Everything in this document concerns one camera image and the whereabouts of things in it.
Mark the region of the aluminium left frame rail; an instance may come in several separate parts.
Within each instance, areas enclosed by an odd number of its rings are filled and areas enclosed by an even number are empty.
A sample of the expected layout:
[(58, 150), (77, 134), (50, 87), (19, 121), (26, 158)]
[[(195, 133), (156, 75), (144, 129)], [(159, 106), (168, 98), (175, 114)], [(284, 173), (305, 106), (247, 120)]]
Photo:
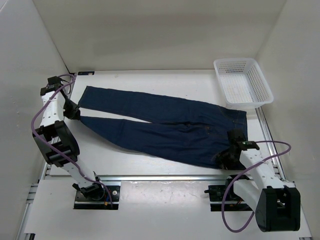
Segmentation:
[[(76, 79), (75, 75), (72, 74), (72, 73), (61, 74), (59, 76), (54, 76), (54, 77), (51, 77), (51, 78), (52, 78), (52, 80), (51, 81), (48, 80), (48, 83), (47, 83), (47, 86), (45, 87), (45, 89), (48, 86), (52, 86), (50, 91), (53, 94), (58, 89), (64, 88), (64, 84), (62, 82), (65, 82), (65, 85), (68, 87), (68, 86), (71, 86), (75, 82), (75, 79)], [(54, 154), (56, 154), (56, 152), (53, 151), (50, 148), (50, 146), (52, 145), (51, 141), (46, 140), (45, 137), (43, 137), (43, 140), (41, 140), (41, 136), (42, 135), (40, 133), (38, 133), (38, 136), (36, 136), (36, 135), (34, 136), (33, 135), (33, 138), (34, 138), (35, 143), (37, 144), (39, 150), (40, 151), (41, 150), (47, 151), (49, 153), (53, 152)], [(20, 222), (20, 226), (18, 228), (18, 232), (17, 232), (17, 235), (15, 237), (15, 240), (33, 240), (35, 238), (35, 234), (34, 233), (24, 233), (24, 231), (25, 231), (25, 228), (26, 228), (26, 224), (27, 224), (31, 209), (32, 209), (32, 204), (33, 204), (34, 198), (36, 196), (36, 192), (37, 192), (37, 188), (38, 188), (38, 185), (40, 183), (40, 180), (44, 180), (45, 179), (46, 174), (47, 174), (47, 170), (51, 168), (50, 164), (48, 164), (47, 160), (45, 159), (46, 156), (47, 156), (46, 154), (43, 156), (43, 158), (45, 160), (45, 163), (44, 163), (44, 166), (42, 167), (41, 174), (40, 174), (39, 179), (37, 180), (37, 183), (32, 183), (31, 187), (29, 189), (29, 193), (28, 193), (28, 196), (27, 196), (26, 205), (25, 205), (25, 209), (24, 209), (24, 212), (23, 212), (22, 220)]]

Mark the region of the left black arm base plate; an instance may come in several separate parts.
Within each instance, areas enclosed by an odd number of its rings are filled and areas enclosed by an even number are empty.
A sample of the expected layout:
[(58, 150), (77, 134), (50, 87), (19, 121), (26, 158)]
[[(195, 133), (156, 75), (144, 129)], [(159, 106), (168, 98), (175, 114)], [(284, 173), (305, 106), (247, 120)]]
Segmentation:
[(92, 188), (81, 190), (78, 184), (73, 183), (76, 189), (73, 208), (75, 210), (118, 210), (121, 193), (121, 185), (112, 183), (106, 185), (108, 192), (99, 184), (93, 184)]

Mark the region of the white plastic mesh basket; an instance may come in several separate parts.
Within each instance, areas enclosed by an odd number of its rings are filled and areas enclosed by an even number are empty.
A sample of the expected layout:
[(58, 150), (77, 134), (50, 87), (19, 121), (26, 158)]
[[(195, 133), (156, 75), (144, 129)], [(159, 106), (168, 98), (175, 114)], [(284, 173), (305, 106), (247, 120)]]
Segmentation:
[(251, 111), (274, 101), (255, 59), (221, 58), (213, 66), (228, 109)]

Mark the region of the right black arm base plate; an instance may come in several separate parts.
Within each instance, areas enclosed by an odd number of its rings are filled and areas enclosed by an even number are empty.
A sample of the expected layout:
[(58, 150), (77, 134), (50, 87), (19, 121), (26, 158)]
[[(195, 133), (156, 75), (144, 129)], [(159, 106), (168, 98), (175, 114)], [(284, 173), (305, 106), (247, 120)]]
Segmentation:
[[(222, 210), (222, 200), (226, 190), (225, 185), (209, 185), (204, 194), (209, 197), (210, 211), (211, 212), (221, 212)], [(239, 196), (230, 192), (227, 194), (224, 204), (225, 212), (247, 212), (252, 211), (252, 209), (242, 200)]]

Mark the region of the dark blue denim trousers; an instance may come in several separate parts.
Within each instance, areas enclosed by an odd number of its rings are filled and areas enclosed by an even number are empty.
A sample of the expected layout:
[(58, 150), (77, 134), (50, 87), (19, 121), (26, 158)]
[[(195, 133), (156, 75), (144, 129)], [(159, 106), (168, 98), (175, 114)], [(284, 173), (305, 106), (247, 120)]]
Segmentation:
[(197, 167), (218, 169), (228, 132), (248, 133), (245, 111), (144, 92), (87, 86), (81, 108), (119, 115), (82, 116), (90, 130), (121, 148)]

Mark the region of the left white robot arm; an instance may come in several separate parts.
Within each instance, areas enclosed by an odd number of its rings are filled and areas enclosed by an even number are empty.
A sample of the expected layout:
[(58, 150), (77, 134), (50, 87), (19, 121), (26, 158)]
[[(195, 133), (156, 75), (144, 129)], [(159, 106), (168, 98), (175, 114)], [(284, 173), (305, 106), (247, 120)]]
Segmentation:
[(65, 119), (81, 118), (79, 106), (70, 100), (65, 89), (75, 82), (74, 75), (70, 78), (68, 82), (62, 75), (50, 77), (47, 85), (41, 88), (43, 107), (36, 114), (41, 117), (41, 123), (38, 128), (31, 124), (32, 136), (46, 163), (73, 177), (73, 187), (77, 191), (89, 200), (106, 201), (108, 192), (97, 174), (79, 160), (79, 145), (65, 123)]

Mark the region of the black corner bracket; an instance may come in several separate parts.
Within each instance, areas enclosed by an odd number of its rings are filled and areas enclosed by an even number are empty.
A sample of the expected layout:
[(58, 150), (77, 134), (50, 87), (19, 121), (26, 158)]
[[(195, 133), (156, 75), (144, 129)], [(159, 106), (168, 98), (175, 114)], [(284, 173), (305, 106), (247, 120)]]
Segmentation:
[(95, 71), (79, 71), (77, 73), (78, 76), (93, 76)]

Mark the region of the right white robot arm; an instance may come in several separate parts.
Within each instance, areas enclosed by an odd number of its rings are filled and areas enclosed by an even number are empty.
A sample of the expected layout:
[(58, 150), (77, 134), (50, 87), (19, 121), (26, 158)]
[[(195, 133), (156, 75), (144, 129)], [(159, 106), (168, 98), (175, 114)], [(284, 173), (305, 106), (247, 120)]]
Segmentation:
[(239, 197), (252, 209), (250, 219), (255, 219), (262, 232), (298, 231), (301, 226), (301, 195), (293, 182), (280, 179), (270, 169), (258, 146), (248, 141), (240, 129), (227, 133), (229, 148), (218, 155), (224, 169), (242, 165), (244, 169), (232, 177), (225, 186), (221, 211), (226, 199)]

